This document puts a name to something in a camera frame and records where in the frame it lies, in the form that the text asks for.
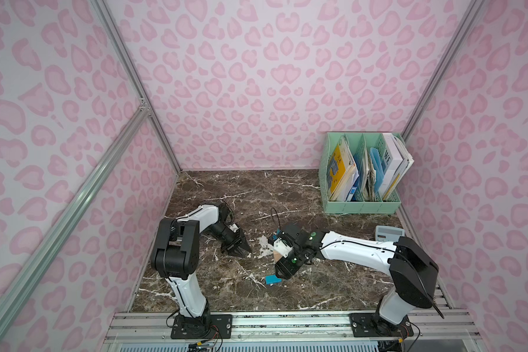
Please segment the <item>wooden block bottom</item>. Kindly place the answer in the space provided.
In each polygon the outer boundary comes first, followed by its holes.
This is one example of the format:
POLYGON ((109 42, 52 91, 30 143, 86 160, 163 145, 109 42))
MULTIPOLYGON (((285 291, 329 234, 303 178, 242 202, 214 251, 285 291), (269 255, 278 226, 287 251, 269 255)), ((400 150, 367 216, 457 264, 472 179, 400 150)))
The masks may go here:
POLYGON ((276 250, 273 251, 273 255, 274 255, 274 262, 277 263, 279 260, 281 260, 283 258, 283 255, 279 252, 277 252, 276 250))

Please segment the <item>teal rectangular block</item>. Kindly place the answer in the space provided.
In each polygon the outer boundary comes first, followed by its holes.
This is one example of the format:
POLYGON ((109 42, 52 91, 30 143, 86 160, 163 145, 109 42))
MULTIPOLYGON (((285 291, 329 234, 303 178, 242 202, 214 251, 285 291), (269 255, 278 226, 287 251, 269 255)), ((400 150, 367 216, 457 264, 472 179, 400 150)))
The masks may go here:
POLYGON ((274 284, 278 284, 278 283, 281 283, 282 279, 280 279, 279 277, 277 277, 276 275, 269 275, 269 276, 266 276, 265 277, 265 283, 267 285, 274 285, 274 284))

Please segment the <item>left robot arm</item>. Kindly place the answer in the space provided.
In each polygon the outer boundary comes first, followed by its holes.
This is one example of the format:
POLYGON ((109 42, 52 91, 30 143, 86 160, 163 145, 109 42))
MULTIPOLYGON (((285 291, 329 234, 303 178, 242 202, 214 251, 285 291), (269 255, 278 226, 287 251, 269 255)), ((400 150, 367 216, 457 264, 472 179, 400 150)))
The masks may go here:
POLYGON ((170 284, 179 314, 190 321, 204 323, 209 315, 209 303, 196 276, 203 233, 216 239, 225 255, 245 258, 252 252, 243 230, 235 223, 232 209, 220 201, 200 205, 178 218, 163 218, 150 254, 150 266, 170 284))

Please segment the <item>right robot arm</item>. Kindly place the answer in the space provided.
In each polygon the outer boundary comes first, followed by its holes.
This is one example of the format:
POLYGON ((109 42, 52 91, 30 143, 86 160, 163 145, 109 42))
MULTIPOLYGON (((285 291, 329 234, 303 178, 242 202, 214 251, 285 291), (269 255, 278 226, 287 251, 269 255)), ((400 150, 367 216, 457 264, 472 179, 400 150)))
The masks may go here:
POLYGON ((372 268, 391 277, 391 288, 380 300, 374 318, 397 326, 414 309, 435 308, 434 291, 439 275, 435 261, 414 240, 400 236, 394 242, 369 241, 335 231, 308 232, 288 224, 268 237, 278 253, 275 275, 291 279, 314 259, 338 260, 372 268))

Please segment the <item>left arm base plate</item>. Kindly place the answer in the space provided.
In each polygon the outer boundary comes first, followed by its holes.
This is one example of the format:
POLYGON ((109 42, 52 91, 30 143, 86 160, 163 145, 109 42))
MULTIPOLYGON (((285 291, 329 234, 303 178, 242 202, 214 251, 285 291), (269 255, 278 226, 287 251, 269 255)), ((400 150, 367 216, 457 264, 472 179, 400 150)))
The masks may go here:
POLYGON ((231 338, 233 327, 232 315, 203 315, 199 318, 189 318, 176 315, 170 337, 172 340, 205 340, 212 337, 231 338))

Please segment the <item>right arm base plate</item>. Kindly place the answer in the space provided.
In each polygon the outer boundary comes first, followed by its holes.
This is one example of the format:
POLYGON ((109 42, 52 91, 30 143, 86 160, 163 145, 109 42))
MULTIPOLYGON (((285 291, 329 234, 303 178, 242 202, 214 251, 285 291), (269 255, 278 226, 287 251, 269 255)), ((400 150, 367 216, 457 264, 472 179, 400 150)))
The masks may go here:
POLYGON ((377 313, 352 313, 349 318, 354 337, 396 337, 405 340, 414 336, 407 315, 399 324, 390 323, 377 313))

